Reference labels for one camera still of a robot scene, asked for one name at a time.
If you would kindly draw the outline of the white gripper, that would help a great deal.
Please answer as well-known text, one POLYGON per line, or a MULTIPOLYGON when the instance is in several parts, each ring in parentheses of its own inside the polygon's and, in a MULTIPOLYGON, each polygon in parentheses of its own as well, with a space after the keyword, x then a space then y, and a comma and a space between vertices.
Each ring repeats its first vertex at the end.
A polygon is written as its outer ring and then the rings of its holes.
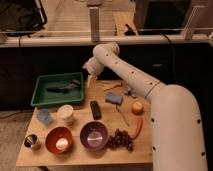
POLYGON ((104 65, 101 64, 95 57, 91 57, 84 65, 83 69, 86 69, 90 75, 87 76, 87 87, 93 85, 97 77, 99 76, 103 70, 104 65))

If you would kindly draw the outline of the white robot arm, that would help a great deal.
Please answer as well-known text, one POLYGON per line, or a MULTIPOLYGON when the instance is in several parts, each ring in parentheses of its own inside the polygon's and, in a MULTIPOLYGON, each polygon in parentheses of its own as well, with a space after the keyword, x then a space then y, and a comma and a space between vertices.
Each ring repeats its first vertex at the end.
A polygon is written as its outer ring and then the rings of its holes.
POLYGON ((110 68, 150 102, 153 171, 208 171, 200 109, 185 87, 150 76, 119 57, 117 43, 98 44, 84 68, 93 76, 110 68))

